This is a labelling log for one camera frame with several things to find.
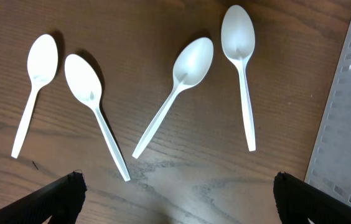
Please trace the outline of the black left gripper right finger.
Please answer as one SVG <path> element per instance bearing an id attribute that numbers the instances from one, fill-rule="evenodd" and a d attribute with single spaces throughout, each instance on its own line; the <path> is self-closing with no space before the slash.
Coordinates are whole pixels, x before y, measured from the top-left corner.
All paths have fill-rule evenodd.
<path id="1" fill-rule="evenodd" d="M 283 224 L 351 224 L 351 207 L 286 172 L 275 176 L 273 193 Z"/>

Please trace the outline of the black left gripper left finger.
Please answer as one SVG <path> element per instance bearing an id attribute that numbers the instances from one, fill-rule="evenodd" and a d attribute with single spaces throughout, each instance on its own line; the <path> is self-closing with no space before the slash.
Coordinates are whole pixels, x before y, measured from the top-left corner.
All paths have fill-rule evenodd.
<path id="1" fill-rule="evenodd" d="M 75 223 L 86 191 L 83 174 L 73 171 L 0 209 L 0 223 Z"/>

